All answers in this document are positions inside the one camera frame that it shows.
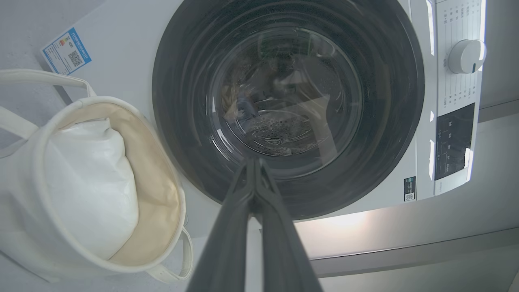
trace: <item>beige fabric lining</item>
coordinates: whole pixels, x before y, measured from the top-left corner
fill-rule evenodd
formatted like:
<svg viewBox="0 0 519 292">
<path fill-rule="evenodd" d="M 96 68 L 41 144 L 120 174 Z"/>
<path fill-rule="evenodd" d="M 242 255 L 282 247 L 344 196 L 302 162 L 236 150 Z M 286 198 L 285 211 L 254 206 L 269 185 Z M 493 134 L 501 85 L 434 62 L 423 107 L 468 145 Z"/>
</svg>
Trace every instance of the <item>beige fabric lining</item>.
<svg viewBox="0 0 519 292">
<path fill-rule="evenodd" d="M 113 103 L 96 103 L 79 109 L 63 120 L 59 129 L 74 124 L 110 118 L 111 126 L 124 139 L 126 157 L 135 176 L 139 222 L 110 262 L 124 266 L 147 264 L 161 256 L 179 228 L 180 201 L 174 175 L 159 141 L 130 111 Z"/>
</svg>

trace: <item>basket handle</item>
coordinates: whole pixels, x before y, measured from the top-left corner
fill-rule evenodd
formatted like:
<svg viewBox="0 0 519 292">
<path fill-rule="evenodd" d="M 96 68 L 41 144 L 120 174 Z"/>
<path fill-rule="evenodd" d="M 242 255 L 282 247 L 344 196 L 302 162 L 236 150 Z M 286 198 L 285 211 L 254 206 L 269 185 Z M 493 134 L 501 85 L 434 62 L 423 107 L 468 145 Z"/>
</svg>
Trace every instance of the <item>basket handle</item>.
<svg viewBox="0 0 519 292">
<path fill-rule="evenodd" d="M 62 86 L 81 87 L 87 90 L 87 96 L 96 96 L 92 87 L 83 79 L 55 74 L 41 70 L 30 69 L 8 69 L 0 70 L 0 83 L 45 83 Z M 29 137 L 38 131 L 38 127 L 26 119 L 14 114 L 4 107 L 0 107 L 0 128 L 19 136 L 23 140 L 28 140 Z M 12 152 L 11 146 L 0 150 L 0 157 L 8 155 L 7 152 Z"/>
<path fill-rule="evenodd" d="M 180 238 L 184 241 L 184 255 L 180 274 L 177 275 L 163 265 L 158 264 L 146 271 L 150 276 L 166 284 L 189 278 L 193 271 L 193 242 L 184 227 L 182 227 Z"/>
</svg>

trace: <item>washing machine door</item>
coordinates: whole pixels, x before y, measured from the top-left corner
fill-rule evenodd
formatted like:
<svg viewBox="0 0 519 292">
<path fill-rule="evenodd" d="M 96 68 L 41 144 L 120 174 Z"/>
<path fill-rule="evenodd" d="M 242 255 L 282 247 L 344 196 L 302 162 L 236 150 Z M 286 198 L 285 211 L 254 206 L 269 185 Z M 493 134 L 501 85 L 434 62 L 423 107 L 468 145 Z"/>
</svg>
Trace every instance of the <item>washing machine door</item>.
<svg viewBox="0 0 519 292">
<path fill-rule="evenodd" d="M 155 118 L 173 162 L 222 202 L 247 156 L 293 219 L 382 182 L 424 99 L 417 37 L 397 0 L 184 0 L 160 42 Z"/>
</svg>

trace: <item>black display screen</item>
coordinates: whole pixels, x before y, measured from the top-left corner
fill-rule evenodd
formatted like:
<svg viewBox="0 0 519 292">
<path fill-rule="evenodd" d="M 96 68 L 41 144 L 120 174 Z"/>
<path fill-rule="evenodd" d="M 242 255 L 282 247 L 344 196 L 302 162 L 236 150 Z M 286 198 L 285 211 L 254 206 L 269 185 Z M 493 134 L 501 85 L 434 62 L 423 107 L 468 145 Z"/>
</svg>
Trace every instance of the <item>black display screen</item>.
<svg viewBox="0 0 519 292">
<path fill-rule="evenodd" d="M 436 173 L 439 180 L 465 168 L 471 148 L 474 106 L 439 116 L 436 122 Z"/>
</svg>

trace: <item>control panel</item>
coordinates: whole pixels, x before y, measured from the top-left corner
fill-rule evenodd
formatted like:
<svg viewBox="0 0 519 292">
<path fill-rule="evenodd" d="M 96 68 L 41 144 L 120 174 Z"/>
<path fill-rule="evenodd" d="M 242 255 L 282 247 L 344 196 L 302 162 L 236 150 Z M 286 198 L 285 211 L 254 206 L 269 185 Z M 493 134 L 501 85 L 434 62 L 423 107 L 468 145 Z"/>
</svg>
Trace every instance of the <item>control panel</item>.
<svg viewBox="0 0 519 292">
<path fill-rule="evenodd" d="M 436 175 L 442 179 L 469 166 L 474 123 L 474 106 L 438 117 L 436 120 Z"/>
<path fill-rule="evenodd" d="M 486 58 L 486 0 L 436 3 L 438 111 L 434 194 L 470 179 L 481 75 Z"/>
<path fill-rule="evenodd" d="M 486 58 L 481 6 L 481 0 L 447 0 L 436 5 L 438 116 L 480 97 L 477 80 Z"/>
</svg>

